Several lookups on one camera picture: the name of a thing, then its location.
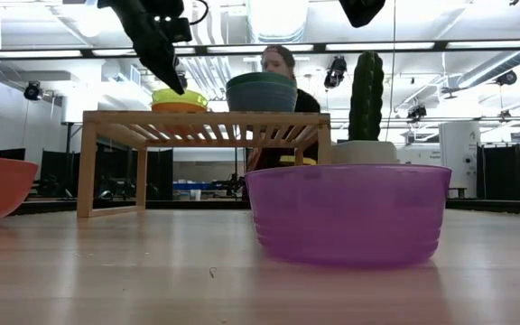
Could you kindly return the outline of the green cactus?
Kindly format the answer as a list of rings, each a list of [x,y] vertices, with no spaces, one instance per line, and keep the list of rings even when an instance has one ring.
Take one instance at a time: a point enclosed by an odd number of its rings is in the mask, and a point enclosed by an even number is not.
[[[349,141],[377,141],[384,93],[383,60],[376,52],[359,55],[353,73],[350,99]]]

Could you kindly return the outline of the slatted wooden shelf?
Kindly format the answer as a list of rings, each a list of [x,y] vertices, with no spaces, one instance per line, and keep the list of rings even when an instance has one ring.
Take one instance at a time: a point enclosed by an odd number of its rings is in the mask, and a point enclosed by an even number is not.
[[[138,152],[135,204],[94,209],[97,139],[104,136]],[[292,148],[319,145],[319,164],[331,163],[330,115],[321,113],[164,113],[86,111],[79,160],[77,217],[94,218],[146,210],[147,154],[160,147]]]

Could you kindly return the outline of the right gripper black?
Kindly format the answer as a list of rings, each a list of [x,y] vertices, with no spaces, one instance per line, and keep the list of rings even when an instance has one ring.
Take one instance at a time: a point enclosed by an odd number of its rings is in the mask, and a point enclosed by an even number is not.
[[[339,2],[354,28],[368,25],[385,5],[385,0],[339,0]]]

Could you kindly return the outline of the small yellow bowl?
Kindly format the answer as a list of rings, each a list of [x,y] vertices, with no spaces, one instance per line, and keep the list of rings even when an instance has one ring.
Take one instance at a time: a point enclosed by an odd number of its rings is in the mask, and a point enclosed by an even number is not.
[[[208,102],[208,99],[199,92],[188,89],[185,89],[183,94],[178,94],[171,88],[163,88],[154,91],[152,94],[153,105],[164,103],[182,103],[207,108]]]

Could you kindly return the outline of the large teal bowl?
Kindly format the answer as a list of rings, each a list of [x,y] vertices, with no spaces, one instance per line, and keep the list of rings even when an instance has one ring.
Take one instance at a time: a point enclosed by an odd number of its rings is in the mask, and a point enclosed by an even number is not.
[[[250,72],[235,76],[234,78],[230,79],[226,84],[226,89],[250,82],[275,83],[284,85],[289,88],[296,88],[295,82],[292,79],[288,79],[284,75],[274,72]]]

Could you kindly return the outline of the dark green bowl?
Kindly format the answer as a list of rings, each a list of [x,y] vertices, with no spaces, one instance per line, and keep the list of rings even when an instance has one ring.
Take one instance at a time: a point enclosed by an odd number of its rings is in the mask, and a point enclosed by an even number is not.
[[[293,112],[296,105],[295,88],[272,85],[240,85],[227,90],[230,112]]]

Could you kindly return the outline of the black aluminium table frame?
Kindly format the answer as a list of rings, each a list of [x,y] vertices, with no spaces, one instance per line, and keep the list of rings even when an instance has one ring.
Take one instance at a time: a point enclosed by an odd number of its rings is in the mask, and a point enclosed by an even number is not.
[[[148,200],[146,207],[148,209],[250,209],[250,204],[248,201],[242,200]],[[446,208],[520,214],[520,200],[447,199]],[[77,201],[75,200],[34,200],[23,202],[10,213],[10,216],[74,211],[76,209]]]

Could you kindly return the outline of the yellow object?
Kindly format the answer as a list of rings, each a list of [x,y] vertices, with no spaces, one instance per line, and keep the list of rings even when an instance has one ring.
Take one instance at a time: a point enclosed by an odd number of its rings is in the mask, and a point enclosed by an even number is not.
[[[317,164],[317,162],[312,158],[303,157],[302,160],[300,161],[295,156],[292,156],[292,155],[282,155],[279,159],[279,163],[282,165],[286,165],[286,166],[294,166],[297,163],[301,163],[302,165],[305,165],[305,166],[312,166],[312,165]]]

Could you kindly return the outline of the black overhead crossbar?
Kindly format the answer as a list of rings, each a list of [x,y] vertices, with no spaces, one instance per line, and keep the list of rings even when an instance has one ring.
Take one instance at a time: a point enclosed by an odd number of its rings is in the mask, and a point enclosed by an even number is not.
[[[406,42],[339,42],[289,43],[286,47],[300,54],[349,54],[377,52],[445,52],[445,51],[520,51],[520,40],[406,41]],[[179,57],[258,55],[264,44],[224,44],[177,46]],[[65,48],[0,50],[0,60],[78,60],[127,59],[138,54],[132,48]]]

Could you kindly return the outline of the person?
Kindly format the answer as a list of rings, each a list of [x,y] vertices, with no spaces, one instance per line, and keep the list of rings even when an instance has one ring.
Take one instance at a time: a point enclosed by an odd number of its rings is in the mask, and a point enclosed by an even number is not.
[[[294,75],[295,60],[292,53],[282,45],[271,45],[262,54],[263,71],[280,74],[290,79],[297,91],[296,113],[319,113],[320,104],[309,93],[298,88]],[[248,157],[247,171],[284,167],[284,157],[294,157],[292,148],[255,148]]]

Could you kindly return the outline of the dark background monitor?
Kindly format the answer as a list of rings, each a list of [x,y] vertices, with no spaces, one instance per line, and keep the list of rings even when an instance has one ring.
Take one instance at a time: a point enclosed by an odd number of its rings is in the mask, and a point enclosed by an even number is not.
[[[0,150],[0,158],[10,160],[25,160],[26,150],[24,148]]]

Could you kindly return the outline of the small purple bowl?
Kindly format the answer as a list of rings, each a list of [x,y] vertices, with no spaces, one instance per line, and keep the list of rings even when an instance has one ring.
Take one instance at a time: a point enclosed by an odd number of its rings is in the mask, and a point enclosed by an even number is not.
[[[423,263],[437,250],[451,179],[446,167],[335,164],[246,175],[268,255],[316,265]]]

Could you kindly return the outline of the silver ceiling duct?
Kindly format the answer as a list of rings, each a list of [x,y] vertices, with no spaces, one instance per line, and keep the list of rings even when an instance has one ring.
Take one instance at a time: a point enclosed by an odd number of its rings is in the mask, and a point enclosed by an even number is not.
[[[251,42],[300,42],[308,7],[309,0],[246,0]]]

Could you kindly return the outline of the black partition curtain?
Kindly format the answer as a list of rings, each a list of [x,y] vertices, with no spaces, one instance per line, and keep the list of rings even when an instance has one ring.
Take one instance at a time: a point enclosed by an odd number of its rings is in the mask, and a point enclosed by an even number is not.
[[[138,152],[110,149],[100,144],[96,154],[94,196],[101,200],[130,200],[135,197]],[[33,183],[35,194],[43,198],[74,199],[79,180],[79,153],[45,151],[40,178]],[[172,199],[173,151],[147,154],[146,198]]]
[[[520,146],[477,149],[477,197],[520,200]]]

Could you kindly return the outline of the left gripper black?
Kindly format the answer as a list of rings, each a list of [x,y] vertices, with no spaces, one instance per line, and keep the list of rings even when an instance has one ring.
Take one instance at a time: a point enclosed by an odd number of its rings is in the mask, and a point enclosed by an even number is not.
[[[110,7],[133,44],[141,63],[177,94],[184,88],[176,73],[175,51],[154,16],[179,17],[182,0],[97,0],[98,8]]]

